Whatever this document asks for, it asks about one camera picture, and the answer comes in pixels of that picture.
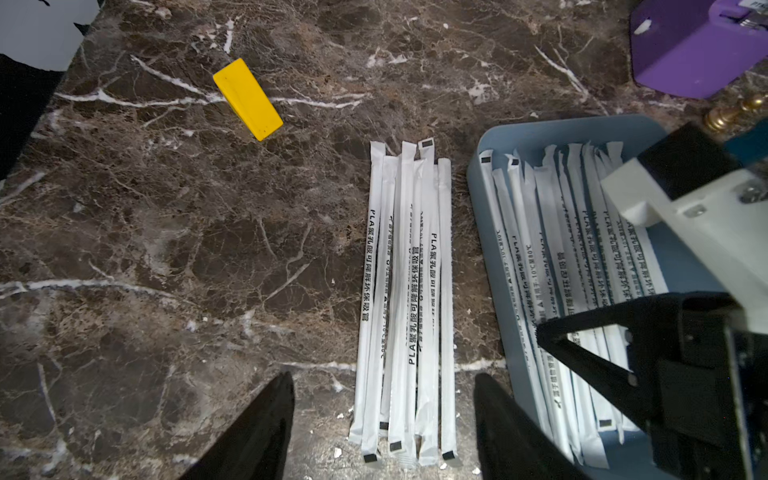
yellow block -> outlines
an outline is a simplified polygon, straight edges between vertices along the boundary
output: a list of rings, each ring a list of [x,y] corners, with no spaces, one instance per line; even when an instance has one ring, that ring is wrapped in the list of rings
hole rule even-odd
[[[238,58],[216,72],[214,81],[237,116],[258,141],[269,137],[283,126],[283,119],[280,118],[242,58]]]

marble countertop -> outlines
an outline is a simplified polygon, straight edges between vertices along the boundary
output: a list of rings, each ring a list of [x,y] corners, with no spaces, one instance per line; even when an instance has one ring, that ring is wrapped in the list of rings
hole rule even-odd
[[[631,80],[633,4],[107,2],[0,190],[27,184],[0,202],[2,476],[176,478],[289,370],[285,478],[477,478],[472,379],[508,377],[468,159],[497,124],[705,112]],[[261,143],[211,77],[236,58],[285,121]],[[368,142],[430,136],[454,160],[464,466],[373,472],[345,440]]]

brass knob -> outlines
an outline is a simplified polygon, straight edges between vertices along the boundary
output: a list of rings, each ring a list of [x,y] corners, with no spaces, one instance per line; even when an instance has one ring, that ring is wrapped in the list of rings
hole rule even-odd
[[[768,94],[755,94],[740,101],[736,107],[713,108],[704,117],[704,125],[712,131],[725,131],[742,114],[752,113],[768,103]]]

blue plastic tray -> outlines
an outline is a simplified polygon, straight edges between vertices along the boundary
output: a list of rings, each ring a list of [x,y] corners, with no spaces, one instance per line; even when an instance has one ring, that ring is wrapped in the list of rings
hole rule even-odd
[[[504,154],[517,149],[523,161],[541,165],[544,149],[556,144],[566,147],[570,143],[606,144],[623,141],[623,159],[630,160],[662,138],[667,132],[655,121],[644,115],[618,115],[614,117],[589,117],[571,120],[542,121],[530,124],[512,124],[493,127],[480,139],[475,156],[467,170],[467,183],[475,211],[475,221],[480,233],[485,268],[491,283],[496,319],[501,330],[502,343],[515,401],[538,423],[533,392],[522,352],[522,344],[515,324],[515,311],[505,284],[501,252],[496,243],[490,206],[482,179],[478,155],[488,149],[494,151],[493,168],[506,168]],[[712,274],[691,253],[666,225],[659,223],[648,229],[656,257],[671,292],[696,290],[724,291]],[[610,470],[588,468],[584,470],[595,479],[616,478],[670,478],[670,475],[653,467],[650,445],[643,433],[627,435],[624,445],[618,444],[616,432],[601,434],[605,444]]]

purple object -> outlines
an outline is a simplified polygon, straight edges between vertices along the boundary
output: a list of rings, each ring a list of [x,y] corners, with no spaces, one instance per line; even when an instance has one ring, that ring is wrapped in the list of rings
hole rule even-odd
[[[637,83],[705,98],[752,68],[768,55],[768,30],[739,25],[740,18],[754,12],[739,2],[644,0],[630,20]]]

